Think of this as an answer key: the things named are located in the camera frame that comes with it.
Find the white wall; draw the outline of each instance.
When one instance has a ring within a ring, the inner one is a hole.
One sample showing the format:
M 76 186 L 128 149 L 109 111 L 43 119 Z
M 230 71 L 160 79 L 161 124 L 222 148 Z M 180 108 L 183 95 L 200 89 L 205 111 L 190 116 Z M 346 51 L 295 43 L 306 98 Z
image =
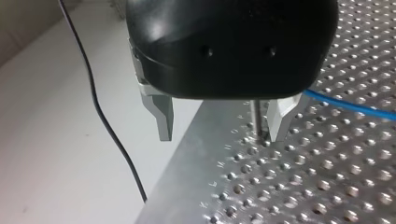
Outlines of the white wall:
M 149 197 L 201 102 L 175 101 L 174 141 L 161 143 L 140 102 L 124 22 L 106 3 L 85 3 L 72 17 L 102 108 Z M 133 223 L 142 206 L 62 21 L 0 69 L 0 223 Z

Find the metal rod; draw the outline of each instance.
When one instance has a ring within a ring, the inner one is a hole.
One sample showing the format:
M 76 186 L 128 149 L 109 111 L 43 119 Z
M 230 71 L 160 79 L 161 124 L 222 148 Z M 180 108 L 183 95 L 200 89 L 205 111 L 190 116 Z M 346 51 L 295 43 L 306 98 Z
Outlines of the metal rod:
M 262 113 L 260 111 L 260 100 L 250 101 L 250 113 L 254 136 L 256 139 L 260 139 L 262 136 Z

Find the blue tube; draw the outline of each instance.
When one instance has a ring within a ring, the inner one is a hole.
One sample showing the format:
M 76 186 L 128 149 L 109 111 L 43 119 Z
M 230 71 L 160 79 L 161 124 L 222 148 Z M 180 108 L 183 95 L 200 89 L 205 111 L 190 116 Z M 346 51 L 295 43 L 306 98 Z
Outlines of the blue tube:
M 312 98 L 315 98 L 319 101 L 323 101 L 323 102 L 329 103 L 331 105 L 343 107 L 348 110 L 354 110 L 354 111 L 361 112 L 366 115 L 371 115 L 371 116 L 379 117 L 382 119 L 396 120 L 395 113 L 391 113 L 391 112 L 388 112 L 385 110 L 372 109 L 372 108 L 364 106 L 364 105 L 355 105 L 355 104 L 352 104 L 352 103 L 349 103 L 346 101 L 341 101 L 341 100 L 334 99 L 332 97 L 325 96 L 323 94 L 320 94 L 318 92 L 311 91 L 311 90 L 304 91 L 304 94 L 307 96 L 310 96 Z

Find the black cable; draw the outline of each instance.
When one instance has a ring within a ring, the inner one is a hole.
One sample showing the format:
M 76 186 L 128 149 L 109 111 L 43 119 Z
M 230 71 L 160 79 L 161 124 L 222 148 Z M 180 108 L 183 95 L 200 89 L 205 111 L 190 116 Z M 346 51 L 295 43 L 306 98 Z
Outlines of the black cable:
M 136 185 L 139 188 L 140 195 L 142 196 L 143 202 L 146 202 L 147 196 L 146 192 L 143 188 L 142 182 L 140 181 L 139 174 L 136 171 L 136 168 L 134 167 L 134 163 L 132 162 L 131 158 L 128 155 L 128 152 L 125 150 L 125 147 L 122 145 L 120 139 L 117 137 L 117 135 L 114 133 L 113 129 L 111 128 L 110 124 L 108 123 L 105 114 L 102 111 L 101 106 L 99 105 L 98 97 L 96 95 L 96 87 L 95 87 L 95 80 L 93 78 L 93 73 L 90 65 L 90 61 L 88 60 L 87 54 L 85 52 L 84 47 L 81 44 L 81 40 L 78 37 L 78 33 L 76 31 L 76 28 L 74 27 L 74 24 L 72 20 L 70 19 L 69 13 L 67 12 L 66 6 L 64 5 L 64 0 L 59 0 L 59 6 L 61 7 L 62 13 L 64 14 L 64 18 L 67 21 L 67 24 L 69 25 L 70 29 L 73 32 L 74 38 L 76 39 L 79 47 L 79 51 L 81 52 L 81 55 L 84 59 L 85 66 L 87 67 L 88 71 L 88 77 L 90 80 L 90 86 L 91 86 L 91 95 L 93 99 L 93 104 L 95 106 L 96 112 L 99 115 L 99 118 L 105 125 L 108 133 L 110 134 L 111 138 L 113 138 L 114 142 L 116 143 L 117 147 L 119 147 L 120 152 L 122 153 L 122 156 L 125 158 L 125 160 L 128 162 L 129 167 L 131 168 L 132 174 L 134 175 L 134 180 L 136 181 Z

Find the perforated metal plate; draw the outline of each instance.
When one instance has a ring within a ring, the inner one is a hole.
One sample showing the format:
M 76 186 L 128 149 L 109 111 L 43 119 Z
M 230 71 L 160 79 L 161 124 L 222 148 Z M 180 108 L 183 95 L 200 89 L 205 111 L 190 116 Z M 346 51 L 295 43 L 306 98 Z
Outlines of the perforated metal plate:
M 342 0 L 339 10 L 315 89 L 394 110 L 396 2 Z M 312 102 L 285 143 L 233 147 L 222 177 L 228 183 L 207 222 L 396 223 L 395 135 L 394 121 Z
M 339 10 L 313 89 L 395 111 L 396 2 Z M 313 101 L 284 143 L 257 145 L 248 111 L 204 102 L 138 223 L 396 223 L 396 122 Z

